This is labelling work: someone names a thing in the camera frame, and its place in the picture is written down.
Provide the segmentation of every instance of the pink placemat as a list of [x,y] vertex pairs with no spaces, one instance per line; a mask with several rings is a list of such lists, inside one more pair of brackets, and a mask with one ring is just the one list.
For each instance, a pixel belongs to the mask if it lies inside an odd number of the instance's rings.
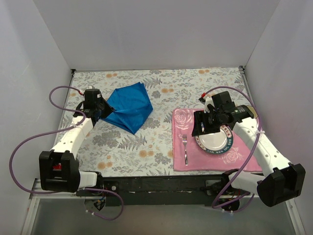
[[[173,111],[172,133],[173,133],[173,154],[174,170],[219,170],[227,171],[240,168],[250,150],[234,132],[233,146],[224,154],[213,155],[202,150],[194,137],[191,136],[194,127],[194,111],[201,109],[175,109]],[[182,135],[187,135],[188,165],[185,165],[185,149],[182,144]],[[262,171],[254,156],[250,159],[245,171]]]

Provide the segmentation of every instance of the floral tablecloth pattern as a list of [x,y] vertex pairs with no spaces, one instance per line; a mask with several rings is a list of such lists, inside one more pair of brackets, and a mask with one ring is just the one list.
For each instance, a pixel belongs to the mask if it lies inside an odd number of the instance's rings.
[[[81,90],[93,85],[107,99],[115,88],[137,82],[144,83],[153,112],[135,135],[98,121],[78,151],[80,170],[100,171],[106,177],[220,173],[173,170],[172,112],[176,108],[203,108],[200,95],[216,86],[236,87],[246,93],[238,68],[76,72],[71,85]],[[237,105],[248,104],[241,94],[229,92]],[[76,91],[70,91],[66,107],[75,109],[81,101]],[[71,119],[72,113],[66,111],[61,128],[69,126]]]

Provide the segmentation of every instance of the white cable clip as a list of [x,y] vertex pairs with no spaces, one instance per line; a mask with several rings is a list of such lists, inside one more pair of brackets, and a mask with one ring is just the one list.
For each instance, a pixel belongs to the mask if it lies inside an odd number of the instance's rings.
[[72,121],[71,125],[72,125],[74,128],[77,127],[77,125],[75,124],[74,121]]
[[251,137],[254,137],[254,136],[256,136],[257,134],[265,134],[265,131],[259,131],[259,130],[257,130]]

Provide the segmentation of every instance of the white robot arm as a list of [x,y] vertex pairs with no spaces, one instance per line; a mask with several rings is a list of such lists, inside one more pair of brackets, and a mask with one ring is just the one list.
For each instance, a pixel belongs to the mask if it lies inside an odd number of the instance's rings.
[[84,112],[73,115],[72,125],[75,128],[65,132],[62,139],[50,150],[43,151],[39,156],[41,187],[43,190],[76,192],[80,188],[102,188],[100,172],[79,171],[79,162],[76,159],[78,149],[86,135],[93,129],[100,118],[106,118],[113,112],[113,108],[102,97],[98,89],[86,89],[85,100],[76,110]]
[[[262,168],[263,176],[242,171],[231,183],[231,187],[258,195],[269,207],[300,195],[305,177],[302,165],[293,165],[285,158],[264,132],[258,131],[253,113],[245,105],[236,107],[228,92],[207,97],[204,111],[197,111],[194,116],[193,135],[219,132],[221,125],[228,125],[250,150],[256,135],[260,133],[253,155]],[[225,182],[229,182],[237,171],[225,172]]]

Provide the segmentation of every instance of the white wall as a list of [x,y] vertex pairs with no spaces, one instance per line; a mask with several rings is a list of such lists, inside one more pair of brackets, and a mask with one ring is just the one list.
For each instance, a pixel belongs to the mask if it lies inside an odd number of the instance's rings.
[[296,204],[313,234],[313,1],[281,0],[246,66],[265,131],[294,164],[306,169]]
[[245,65],[279,0],[34,0],[72,69]]
[[[9,174],[15,146],[32,135],[58,127],[61,111],[49,91],[69,84],[70,69],[32,0],[0,0],[0,234],[20,234],[29,194]],[[66,91],[54,97],[64,104]],[[39,177],[38,156],[54,136],[29,142],[13,162],[18,180],[31,188]]]

